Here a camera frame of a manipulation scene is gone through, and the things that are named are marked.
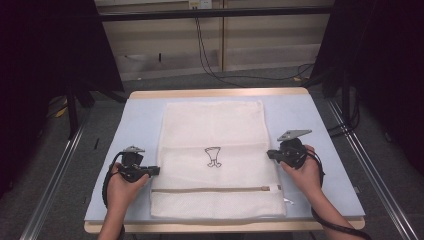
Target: gray carpet floor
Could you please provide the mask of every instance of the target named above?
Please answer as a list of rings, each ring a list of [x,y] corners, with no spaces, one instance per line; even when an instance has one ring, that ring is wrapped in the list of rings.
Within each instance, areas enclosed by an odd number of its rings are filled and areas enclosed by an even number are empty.
[[[267,76],[281,78],[297,74],[297,68],[278,68],[240,71],[231,74]],[[225,78],[243,87],[293,87],[300,83],[291,79],[276,81],[245,77]],[[206,74],[167,77],[141,81],[124,82],[128,96],[135,90],[232,88]],[[321,94],[321,86],[309,89],[318,111],[327,127],[337,125],[327,99]],[[87,126],[73,154],[71,161],[54,195],[54,201],[44,220],[37,239],[96,239],[84,230],[84,216],[90,196],[105,160],[108,148],[119,125],[123,104],[93,93],[97,99],[95,106],[78,108],[79,116],[87,115]],[[50,108],[52,112],[60,107],[57,101]],[[424,178],[413,169],[402,150],[388,142],[385,131],[366,106],[360,104],[361,120],[355,133],[378,169],[385,184],[401,209],[406,214],[418,238],[424,238]],[[68,144],[69,121],[67,113],[60,118],[49,117],[39,141],[33,149],[30,163],[22,169],[12,191],[0,199],[0,239],[19,239],[34,208],[37,206],[48,185],[58,160]],[[364,231],[373,239],[402,239],[401,234],[387,213],[362,165],[344,136],[334,137],[333,143],[353,185],[359,189],[358,197],[366,212]],[[313,232],[316,239],[326,239],[322,231]],[[126,239],[313,239],[309,232],[255,233],[255,234],[168,234],[126,236]]]

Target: drawing on fabric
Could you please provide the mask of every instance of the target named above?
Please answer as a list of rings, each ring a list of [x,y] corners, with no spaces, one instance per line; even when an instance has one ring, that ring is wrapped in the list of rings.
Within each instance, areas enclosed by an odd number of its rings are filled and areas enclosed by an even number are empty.
[[[210,163],[208,163],[209,167],[221,167],[221,163],[218,162],[218,153],[221,150],[221,147],[210,147],[205,148],[205,152],[209,155],[209,158],[211,160]]]

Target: silver bracket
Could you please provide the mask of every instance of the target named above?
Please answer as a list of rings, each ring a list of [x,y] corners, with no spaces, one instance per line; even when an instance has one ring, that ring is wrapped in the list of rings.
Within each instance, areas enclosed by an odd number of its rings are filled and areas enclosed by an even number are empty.
[[[279,142],[284,142],[284,141],[288,141],[297,137],[300,137],[302,135],[311,133],[312,130],[311,129],[307,129],[307,130],[288,130],[287,132],[285,132],[283,135],[281,135],[281,137],[279,137],[277,139],[277,141]]]
[[[130,146],[125,148],[123,152],[145,152],[145,150],[135,146]]]

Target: white pouch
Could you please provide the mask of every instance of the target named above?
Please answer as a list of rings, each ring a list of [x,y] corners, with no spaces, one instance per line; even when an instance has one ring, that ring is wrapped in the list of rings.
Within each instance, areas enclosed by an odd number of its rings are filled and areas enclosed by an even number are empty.
[[[170,103],[152,181],[151,214],[241,219],[286,214],[261,102]]]

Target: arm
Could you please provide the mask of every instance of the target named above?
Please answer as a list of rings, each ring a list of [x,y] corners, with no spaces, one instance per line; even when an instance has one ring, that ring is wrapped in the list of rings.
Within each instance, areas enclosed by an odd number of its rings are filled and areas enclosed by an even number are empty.
[[[118,171],[118,165],[119,163],[115,164],[111,170],[112,173]],[[148,179],[149,175],[145,174],[137,182],[129,183],[120,174],[111,177],[107,188],[108,210],[98,239],[118,239],[125,213],[137,196],[138,190],[146,184]]]
[[[305,145],[308,151],[314,151],[311,146]],[[304,165],[299,169],[291,168],[284,162],[280,162],[281,167],[295,182],[296,186],[305,194],[315,212],[324,220],[344,227],[353,228],[352,225],[337,211],[321,190],[319,169],[317,163],[307,157]],[[329,239],[362,239],[361,237],[338,232],[333,229],[323,227]]]

